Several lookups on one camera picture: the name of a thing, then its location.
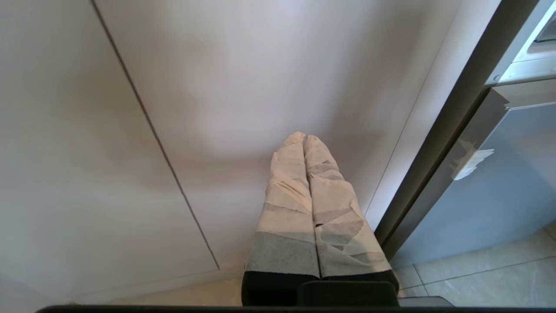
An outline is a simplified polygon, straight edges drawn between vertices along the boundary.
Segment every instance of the tile grout line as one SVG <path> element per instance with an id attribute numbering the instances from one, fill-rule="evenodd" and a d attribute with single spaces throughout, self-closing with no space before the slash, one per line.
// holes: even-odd
<path id="1" fill-rule="evenodd" d="M 521 262 L 521 263 L 516 263 L 516 264 L 512 264 L 512 265 L 506 265 L 506 266 L 502 266 L 502 267 L 498 267 L 498 268 L 492 268 L 491 270 L 480 271 L 480 272 L 471 273 L 471 274 L 466 274 L 466 275 L 461 275 L 461 276 L 455 276 L 455 277 L 451 277 L 451 278 L 446 278 L 446 279 L 444 279 L 444 280 L 432 281 L 432 282 L 424 283 L 423 286 L 430 285 L 430 284 L 432 284 L 432 283 L 443 282 L 443 281 L 447 281 L 447 280 L 452 280 L 452 279 L 456 279 L 456 278 L 461 278 L 461 277 L 465 277 L 465 276 L 471 276 L 471 275 L 475 275 L 475 274 L 481 274 L 481 273 L 486 273 L 486 272 L 501 270 L 502 268 L 517 266 L 517 265 L 523 265 L 523 264 L 527 264 L 527 263 L 531 263 L 531 262 L 537 262 L 537 261 L 548 260 L 548 259 L 550 259 L 550 258 L 556 258 L 556 256 L 543 257 L 543 258 L 539 258 L 539 259 L 531 260 L 531 261 L 527 261 L 527 262 Z"/>
<path id="2" fill-rule="evenodd" d="M 550 237 L 550 239 L 552 239 L 552 241 L 556 241 L 556 238 L 552 237 L 552 235 L 547 231 L 546 227 L 543 228 L 543 231 L 545 234 L 548 235 L 548 237 Z"/>
<path id="3" fill-rule="evenodd" d="M 402 291 L 402 290 L 407 290 L 407 289 L 411 289 L 411 288 L 416 288 L 416 287 L 420 287 L 420 286 L 424 286 L 424 285 L 417 285 L 417 286 L 402 288 L 402 289 L 400 289 L 400 291 Z"/>
<path id="4" fill-rule="evenodd" d="M 426 290 L 425 283 L 423 282 L 423 279 L 421 278 L 421 275 L 419 274 L 419 271 L 417 270 L 417 267 L 415 266 L 415 264 L 412 264 L 411 266 L 413 266 L 413 269 L 415 270 L 415 273 L 417 273 L 417 277 L 419 278 L 419 281 L 421 282 L 420 286 L 422 286 L 425 289 L 426 295 L 430 296 L 429 292 Z"/>

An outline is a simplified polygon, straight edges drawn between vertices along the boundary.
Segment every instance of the white tape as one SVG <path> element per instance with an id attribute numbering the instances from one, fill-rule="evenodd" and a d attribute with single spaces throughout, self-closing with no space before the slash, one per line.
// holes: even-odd
<path id="1" fill-rule="evenodd" d="M 471 174 L 476 170 L 477 164 L 494 153 L 494 149 L 476 150 L 472 143 L 465 140 L 459 139 L 458 142 L 465 149 L 466 153 L 463 158 L 454 160 L 456 165 L 451 165 L 452 169 L 454 169 L 451 175 L 453 180 L 460 180 Z"/>

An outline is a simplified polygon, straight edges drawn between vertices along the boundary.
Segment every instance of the tile floor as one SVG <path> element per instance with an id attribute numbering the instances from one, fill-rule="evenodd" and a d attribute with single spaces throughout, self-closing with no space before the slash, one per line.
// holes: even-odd
<path id="1" fill-rule="evenodd" d="M 556 222 L 501 246 L 395 270 L 399 297 L 441 296 L 455 306 L 556 307 Z M 241 277 L 111 302 L 241 306 Z"/>

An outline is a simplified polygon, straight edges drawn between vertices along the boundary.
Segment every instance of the kitchen cabinet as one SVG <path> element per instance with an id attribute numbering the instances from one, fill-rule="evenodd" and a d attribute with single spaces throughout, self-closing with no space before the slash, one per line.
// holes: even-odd
<path id="1" fill-rule="evenodd" d="M 217 270 L 90 2 L 0 11 L 2 276 L 63 303 Z"/>
<path id="2" fill-rule="evenodd" d="M 366 212 L 459 5 L 97 3 L 221 268 L 244 262 L 272 153 L 295 131 L 322 138 Z M 430 127 L 417 124 L 415 153 Z"/>

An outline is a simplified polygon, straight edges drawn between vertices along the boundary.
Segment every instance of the white cabinet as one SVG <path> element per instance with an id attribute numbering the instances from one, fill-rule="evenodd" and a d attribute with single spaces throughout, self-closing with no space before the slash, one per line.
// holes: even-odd
<path id="1" fill-rule="evenodd" d="M 244 261 L 295 131 L 330 147 L 366 211 L 458 4 L 98 1 L 221 268 Z"/>
<path id="2" fill-rule="evenodd" d="M 0 272 L 62 299 L 217 270 L 89 1 L 0 3 Z"/>

